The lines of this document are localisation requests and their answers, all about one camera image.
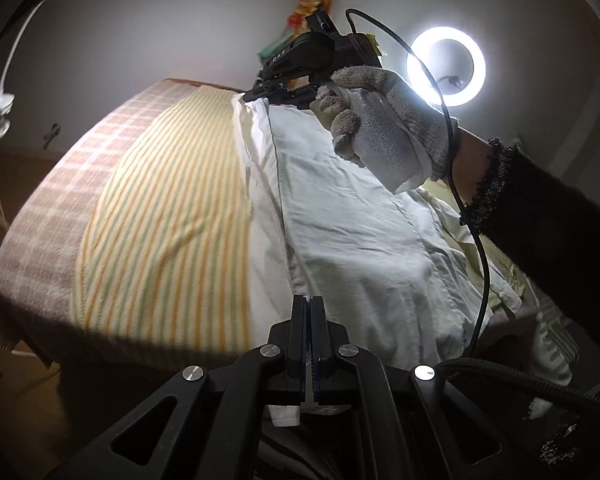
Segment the glove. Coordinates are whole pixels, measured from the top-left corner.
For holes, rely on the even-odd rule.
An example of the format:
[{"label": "glove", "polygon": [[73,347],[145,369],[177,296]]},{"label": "glove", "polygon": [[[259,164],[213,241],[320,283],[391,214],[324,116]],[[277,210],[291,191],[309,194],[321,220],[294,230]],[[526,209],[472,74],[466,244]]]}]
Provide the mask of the glove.
[{"label": "glove", "polygon": [[[337,155],[367,166],[392,192],[409,180],[411,189],[420,185],[413,185],[416,180],[446,175],[444,115],[397,73],[352,66],[337,70],[331,80],[332,84],[318,89],[310,108],[331,132]],[[458,121],[453,118],[452,126],[456,138]]]}]

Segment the colorful object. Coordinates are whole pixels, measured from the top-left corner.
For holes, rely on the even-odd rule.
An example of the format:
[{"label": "colorful object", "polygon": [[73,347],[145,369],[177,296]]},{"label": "colorful object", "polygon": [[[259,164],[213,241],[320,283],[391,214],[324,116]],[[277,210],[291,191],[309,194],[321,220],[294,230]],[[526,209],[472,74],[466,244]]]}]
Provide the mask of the colorful object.
[{"label": "colorful object", "polygon": [[322,8],[326,13],[329,13],[332,1],[333,0],[300,0],[296,10],[286,19],[286,27],[285,30],[282,31],[282,34],[258,53],[261,62],[264,64],[267,59],[282,52],[293,38],[307,32],[309,27],[306,24],[305,18],[313,14],[318,8]]}]

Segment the white sheet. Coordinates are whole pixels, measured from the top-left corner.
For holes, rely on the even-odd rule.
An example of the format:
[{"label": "white sheet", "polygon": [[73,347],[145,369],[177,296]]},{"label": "white sheet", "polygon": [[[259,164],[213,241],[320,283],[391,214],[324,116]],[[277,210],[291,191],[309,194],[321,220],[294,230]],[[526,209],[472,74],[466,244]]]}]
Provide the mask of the white sheet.
[{"label": "white sheet", "polygon": [[269,119],[286,237],[328,319],[401,368],[460,355],[480,293],[430,204],[337,157],[311,112],[272,106]]},{"label": "white sheet", "polygon": [[234,98],[236,145],[253,209],[249,232],[251,345],[263,345],[271,325],[291,317],[293,292],[280,211],[276,153],[266,103]]}]

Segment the checkered blanket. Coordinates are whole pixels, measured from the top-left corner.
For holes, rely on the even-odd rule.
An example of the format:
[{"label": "checkered blanket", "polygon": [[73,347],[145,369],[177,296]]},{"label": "checkered blanket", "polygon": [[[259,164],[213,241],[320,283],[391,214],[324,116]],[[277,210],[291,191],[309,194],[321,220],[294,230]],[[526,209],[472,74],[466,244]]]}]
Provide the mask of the checkered blanket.
[{"label": "checkered blanket", "polygon": [[251,202],[234,92],[203,86],[117,163],[78,252],[72,321],[103,359],[178,370],[250,346]]},{"label": "checkered blanket", "polygon": [[96,124],[58,162],[13,221],[0,248],[0,343],[26,341],[43,359],[97,360],[70,322],[75,262],[91,212],[132,143],[171,105],[195,92],[157,82]]}]

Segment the yellow striped blanket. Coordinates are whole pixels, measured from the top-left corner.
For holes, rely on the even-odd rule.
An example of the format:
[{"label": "yellow striped blanket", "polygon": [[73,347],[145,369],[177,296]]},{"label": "yellow striped blanket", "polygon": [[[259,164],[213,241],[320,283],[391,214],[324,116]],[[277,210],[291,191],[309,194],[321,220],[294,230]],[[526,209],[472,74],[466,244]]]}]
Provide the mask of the yellow striped blanket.
[{"label": "yellow striped blanket", "polygon": [[165,110],[97,201],[71,316],[106,360],[178,369],[249,347],[250,202],[233,95],[201,87]]}]

